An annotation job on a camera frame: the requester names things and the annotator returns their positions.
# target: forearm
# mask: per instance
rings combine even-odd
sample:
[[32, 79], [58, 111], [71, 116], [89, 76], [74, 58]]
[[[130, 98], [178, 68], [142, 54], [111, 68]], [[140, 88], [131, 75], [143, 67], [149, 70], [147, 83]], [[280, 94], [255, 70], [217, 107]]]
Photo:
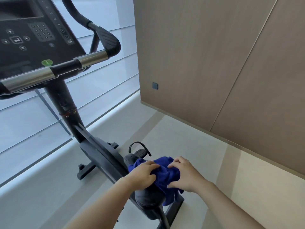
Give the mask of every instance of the forearm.
[[199, 181], [196, 193], [206, 203], [224, 229], [264, 228], [213, 183], [207, 180]]
[[66, 229], [112, 229], [132, 192], [131, 185], [121, 178]]

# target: green button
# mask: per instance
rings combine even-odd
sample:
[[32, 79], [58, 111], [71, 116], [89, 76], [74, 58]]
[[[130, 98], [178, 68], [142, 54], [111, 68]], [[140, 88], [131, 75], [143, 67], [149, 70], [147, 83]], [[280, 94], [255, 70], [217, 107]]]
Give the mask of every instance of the green button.
[[47, 59], [47, 60], [42, 61], [41, 64], [44, 66], [50, 66], [53, 64], [53, 61], [50, 59]]

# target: control panel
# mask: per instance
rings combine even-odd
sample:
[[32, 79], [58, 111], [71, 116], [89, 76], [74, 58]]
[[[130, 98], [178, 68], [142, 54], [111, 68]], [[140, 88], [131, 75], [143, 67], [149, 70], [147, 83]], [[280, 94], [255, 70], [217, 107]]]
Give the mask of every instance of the control panel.
[[52, 0], [0, 0], [0, 79], [84, 54]]

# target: display screen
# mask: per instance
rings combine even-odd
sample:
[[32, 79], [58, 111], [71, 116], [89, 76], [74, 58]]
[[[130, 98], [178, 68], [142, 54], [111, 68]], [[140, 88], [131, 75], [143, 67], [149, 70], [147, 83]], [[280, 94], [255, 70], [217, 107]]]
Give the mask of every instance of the display screen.
[[33, 0], [0, 0], [0, 21], [43, 17]]

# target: black seat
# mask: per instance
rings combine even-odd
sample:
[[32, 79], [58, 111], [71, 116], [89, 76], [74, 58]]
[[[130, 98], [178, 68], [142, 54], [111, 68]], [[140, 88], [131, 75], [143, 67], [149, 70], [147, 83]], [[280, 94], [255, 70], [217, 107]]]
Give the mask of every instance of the black seat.
[[[139, 158], [140, 157], [137, 156], [137, 153], [127, 154], [124, 157], [124, 163], [127, 166], [133, 165]], [[139, 207], [143, 210], [157, 209], [161, 207], [165, 199], [165, 194], [155, 184], [152, 184], [144, 190], [135, 191], [135, 200]], [[149, 216], [149, 219], [158, 219], [158, 216], [152, 214], [151, 217]]]

